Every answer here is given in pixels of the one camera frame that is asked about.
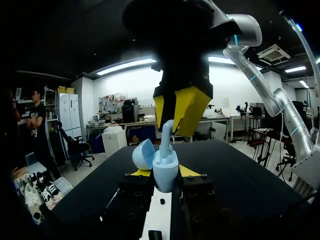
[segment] air conditioner vent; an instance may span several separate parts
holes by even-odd
[[[269,62],[274,62],[282,58],[291,58],[291,56],[287,54],[284,50],[282,50],[277,44],[273,44],[267,49],[257,53],[257,55],[260,59],[264,58]]]

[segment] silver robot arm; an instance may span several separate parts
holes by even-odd
[[[314,146],[308,129],[287,92],[281,88],[271,92],[265,85],[266,81],[262,73],[244,57],[249,46],[259,46],[262,43],[258,22],[252,16],[243,14],[230,14],[228,18],[236,21],[242,34],[234,36],[234,39],[231,38],[228,47],[223,50],[224,55],[232,60],[249,79],[261,96],[269,115],[275,117],[282,114],[296,151],[297,164],[292,167],[292,171],[313,188],[318,189],[320,187],[320,147]]]

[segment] black workbench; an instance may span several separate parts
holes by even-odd
[[[302,198],[290,186],[232,146],[218,140],[174,144],[179,163],[215,183],[218,201],[235,217],[267,217],[282,213]],[[101,213],[118,189],[125,173],[137,170],[132,162],[134,146],[120,149],[81,181],[53,209],[63,222]],[[172,195],[171,239],[182,239],[181,208]]]

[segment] person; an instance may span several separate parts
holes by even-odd
[[[50,171],[55,179],[61,177],[56,164],[51,156],[49,144],[46,136],[46,107],[41,103],[43,88],[33,91],[32,102],[34,108],[31,109],[26,125],[31,129],[31,138],[35,159]]]
[[[7,127],[5,128],[6,141],[3,142],[3,149],[11,152],[11,157],[8,159],[8,166],[11,171],[21,169],[27,165],[18,128],[22,109],[18,106],[18,103],[14,101],[13,89],[12,86],[5,88],[6,99],[3,106],[4,111],[7,113],[7,116],[4,118],[4,126]]]

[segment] yellow pad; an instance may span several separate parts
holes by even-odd
[[[190,170],[189,168],[186,168],[185,166],[182,166],[181,164],[179,164],[179,168],[180,168],[180,172],[181,172],[181,176],[182,177],[188,177],[188,176],[201,176],[201,174]],[[141,170],[138,169],[138,171],[131,173],[131,176],[145,176],[145,177],[149,177],[151,173],[151,170]]]
[[[186,168],[185,166],[182,166],[181,164],[179,164],[179,168],[180,168],[180,173],[182,177],[188,177],[188,176],[201,176],[201,174],[190,170],[189,168]]]
[[[131,173],[130,175],[131,176],[145,176],[145,177],[149,177],[150,176],[150,173],[151,173],[151,170],[141,170],[141,169],[138,169],[138,171],[134,172],[134,173]]]

